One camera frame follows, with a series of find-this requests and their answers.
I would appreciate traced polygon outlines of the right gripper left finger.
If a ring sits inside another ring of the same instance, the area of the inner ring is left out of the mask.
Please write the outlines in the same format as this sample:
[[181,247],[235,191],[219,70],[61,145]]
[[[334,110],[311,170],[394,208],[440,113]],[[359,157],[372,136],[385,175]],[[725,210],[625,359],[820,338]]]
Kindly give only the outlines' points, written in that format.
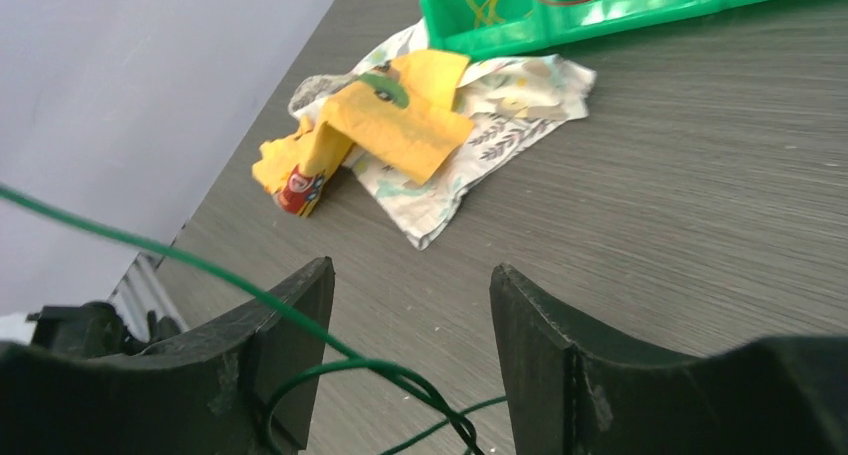
[[252,299],[181,331],[155,313],[135,339],[107,302],[29,315],[28,344],[1,345],[5,454],[295,454],[317,393],[322,341]]

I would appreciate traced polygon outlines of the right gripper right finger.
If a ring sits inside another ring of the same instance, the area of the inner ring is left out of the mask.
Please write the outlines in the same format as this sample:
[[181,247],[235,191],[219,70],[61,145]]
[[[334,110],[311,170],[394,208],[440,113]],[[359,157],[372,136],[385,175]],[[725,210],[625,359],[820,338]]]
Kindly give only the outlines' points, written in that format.
[[847,340],[776,336],[699,358],[630,336],[507,264],[492,320],[518,455],[843,454]]

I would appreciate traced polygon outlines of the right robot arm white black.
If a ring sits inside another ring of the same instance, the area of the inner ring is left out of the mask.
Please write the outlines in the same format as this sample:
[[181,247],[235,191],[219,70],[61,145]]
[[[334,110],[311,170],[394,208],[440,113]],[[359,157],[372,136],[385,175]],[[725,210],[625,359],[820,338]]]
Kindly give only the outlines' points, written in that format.
[[[847,340],[775,337],[708,358],[629,336],[502,264],[493,325],[520,454],[843,454]],[[286,454],[317,385],[262,414],[322,344],[257,301],[135,340],[106,302],[47,306],[1,346],[5,454]]]

